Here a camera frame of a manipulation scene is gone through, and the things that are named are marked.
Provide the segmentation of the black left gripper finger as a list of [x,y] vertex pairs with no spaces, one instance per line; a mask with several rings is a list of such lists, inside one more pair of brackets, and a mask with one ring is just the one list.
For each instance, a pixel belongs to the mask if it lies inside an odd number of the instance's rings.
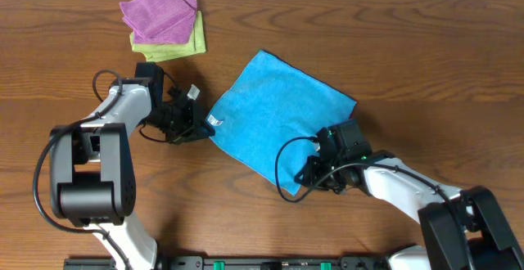
[[206,119],[200,119],[194,122],[192,135],[194,139],[206,139],[215,135],[215,129]]
[[194,133],[176,134],[169,136],[170,144],[183,144],[195,141]]

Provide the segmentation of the blue microfiber cloth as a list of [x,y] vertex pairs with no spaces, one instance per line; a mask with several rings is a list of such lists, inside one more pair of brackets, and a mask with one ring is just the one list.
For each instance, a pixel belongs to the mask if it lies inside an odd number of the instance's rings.
[[219,149],[295,195],[300,184],[293,178],[316,153],[309,138],[346,121],[355,106],[346,94],[259,51],[207,120]]

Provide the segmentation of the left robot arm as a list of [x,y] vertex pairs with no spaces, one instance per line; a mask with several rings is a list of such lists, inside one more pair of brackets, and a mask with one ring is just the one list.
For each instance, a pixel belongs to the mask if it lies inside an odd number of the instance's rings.
[[171,88],[163,101],[163,77],[115,79],[106,99],[86,118],[52,130],[52,212],[75,233],[94,235],[115,269],[154,269],[158,245],[134,212],[137,184],[129,138],[150,125],[179,145],[208,138],[213,128],[197,104],[200,90]]

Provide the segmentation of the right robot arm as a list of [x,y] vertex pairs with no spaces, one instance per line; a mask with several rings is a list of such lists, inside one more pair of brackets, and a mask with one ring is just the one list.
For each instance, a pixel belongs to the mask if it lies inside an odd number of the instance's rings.
[[309,190],[358,188],[420,225],[423,245],[386,256],[386,269],[521,269],[523,252],[494,194],[462,189],[410,169],[390,152],[323,160],[310,156],[296,175]]

